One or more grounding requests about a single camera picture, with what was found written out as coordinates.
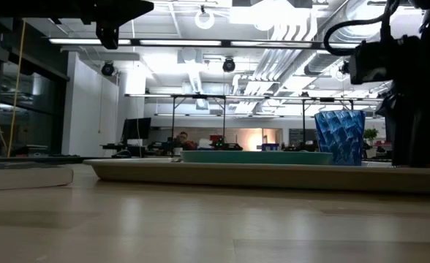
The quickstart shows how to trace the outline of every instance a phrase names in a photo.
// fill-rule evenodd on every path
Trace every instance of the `teal tray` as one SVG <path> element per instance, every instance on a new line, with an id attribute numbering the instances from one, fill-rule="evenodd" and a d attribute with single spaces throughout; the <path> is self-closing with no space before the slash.
<path id="1" fill-rule="evenodd" d="M 236 151 L 236 150 L 183 150 L 181 157 L 187 163 L 216 164 L 310 164 L 329 165 L 332 153 Z"/>

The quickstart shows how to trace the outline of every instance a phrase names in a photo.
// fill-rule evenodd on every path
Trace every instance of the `blue 3d printed vase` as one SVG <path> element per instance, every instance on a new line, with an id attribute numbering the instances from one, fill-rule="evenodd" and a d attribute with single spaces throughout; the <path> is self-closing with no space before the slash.
<path id="1" fill-rule="evenodd" d="M 314 116 L 321 152 L 332 153 L 336 165 L 361 166 L 366 115 L 361 110 L 334 110 Z"/>

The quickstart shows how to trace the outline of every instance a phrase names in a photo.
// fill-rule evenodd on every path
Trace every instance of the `red object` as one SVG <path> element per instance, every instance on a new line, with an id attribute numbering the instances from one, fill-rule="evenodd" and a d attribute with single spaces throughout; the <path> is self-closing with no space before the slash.
<path id="1" fill-rule="evenodd" d="M 210 135 L 210 141 L 217 142 L 220 140 L 223 136 L 222 135 Z"/>

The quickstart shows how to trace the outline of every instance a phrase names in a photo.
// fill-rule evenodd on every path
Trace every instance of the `fluorescent light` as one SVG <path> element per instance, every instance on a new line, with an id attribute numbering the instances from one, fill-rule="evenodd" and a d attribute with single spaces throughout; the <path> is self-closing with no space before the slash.
<path id="1" fill-rule="evenodd" d="M 145 98 L 170 98 L 168 94 L 125 94 L 125 96 L 145 97 Z"/>
<path id="2" fill-rule="evenodd" d="M 80 38 L 70 38 L 70 39 L 49 39 L 51 44 L 57 45 L 101 45 L 99 39 L 80 39 Z M 120 45 L 130 45 L 129 39 L 120 39 L 118 40 Z"/>
<path id="3" fill-rule="evenodd" d="M 165 40 L 165 39 L 142 39 L 140 45 L 150 46 L 221 46 L 222 42 L 218 40 Z"/>
<path id="4" fill-rule="evenodd" d="M 382 99 L 370 99 L 370 98 L 363 98 L 363 99 L 358 98 L 357 100 L 358 101 L 365 101 L 365 102 L 381 102 L 382 101 Z"/>
<path id="5" fill-rule="evenodd" d="M 227 99 L 265 99 L 265 96 L 226 96 Z"/>
<path id="6" fill-rule="evenodd" d="M 232 41 L 233 47 L 276 47 L 276 48 L 310 48 L 310 42 L 293 41 Z"/>
<path id="7" fill-rule="evenodd" d="M 155 113 L 155 116 L 170 116 L 173 117 L 173 114 L 171 113 Z M 174 116 L 186 116 L 185 114 L 175 114 Z"/>
<path id="8" fill-rule="evenodd" d="M 249 115 L 226 114 L 225 117 L 249 117 Z"/>
<path id="9" fill-rule="evenodd" d="M 230 23 L 261 25 L 298 25 L 308 18 L 310 9 L 294 8 L 287 0 L 259 1 L 250 7 L 231 7 Z"/>
<path id="10" fill-rule="evenodd" d="M 223 115 L 217 115 L 217 114 L 188 114 L 188 116 L 191 116 L 191 117 L 222 117 Z"/>

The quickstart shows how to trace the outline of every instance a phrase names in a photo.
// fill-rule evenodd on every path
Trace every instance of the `person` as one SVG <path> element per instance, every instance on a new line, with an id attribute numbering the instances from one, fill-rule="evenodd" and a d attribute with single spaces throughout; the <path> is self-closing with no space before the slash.
<path id="1" fill-rule="evenodd" d="M 187 138 L 189 135 L 185 131 L 181 131 L 176 137 L 176 147 L 181 147 L 183 150 L 197 150 L 197 145 L 193 141 L 189 141 Z"/>
<path id="2" fill-rule="evenodd" d="M 178 140 L 181 144 L 184 144 L 187 141 L 187 132 L 185 131 L 181 131 L 178 135 Z"/>

